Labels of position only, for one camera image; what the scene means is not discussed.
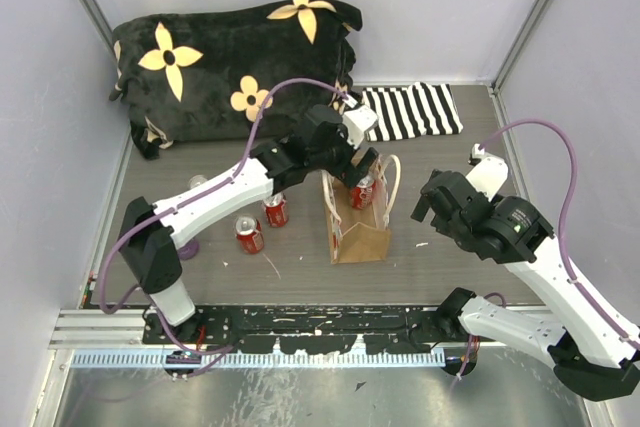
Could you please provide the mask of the brown canvas bag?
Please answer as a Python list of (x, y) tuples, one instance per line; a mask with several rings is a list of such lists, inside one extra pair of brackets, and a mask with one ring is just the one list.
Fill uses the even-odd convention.
[(321, 172), (323, 202), (333, 265), (383, 261), (391, 243), (390, 217), (402, 178), (401, 161), (391, 154), (373, 164), (372, 202), (364, 209), (350, 205), (349, 190)]

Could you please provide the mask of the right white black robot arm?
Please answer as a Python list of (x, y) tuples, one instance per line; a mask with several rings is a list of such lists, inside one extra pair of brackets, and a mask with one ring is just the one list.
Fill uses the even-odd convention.
[(551, 224), (527, 200), (503, 197), (504, 174), (434, 170), (411, 214), (463, 251), (504, 266), (551, 310), (553, 322), (496, 305), (458, 287), (438, 306), (435, 324), (449, 340), (485, 337), (549, 367), (573, 393), (599, 402), (629, 396), (639, 384), (639, 327), (617, 313), (577, 266), (561, 258)]

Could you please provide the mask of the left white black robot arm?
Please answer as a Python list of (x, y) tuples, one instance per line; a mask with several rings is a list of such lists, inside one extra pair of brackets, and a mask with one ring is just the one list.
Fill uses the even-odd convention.
[(129, 203), (117, 249), (164, 317), (170, 337), (188, 343), (200, 331), (182, 280), (179, 249), (221, 219), (302, 183), (311, 172), (325, 171), (355, 187), (378, 156), (373, 148), (359, 151), (377, 124), (377, 114), (362, 104), (344, 113), (316, 105), (289, 134), (252, 148), (204, 184), (154, 203), (142, 197)]

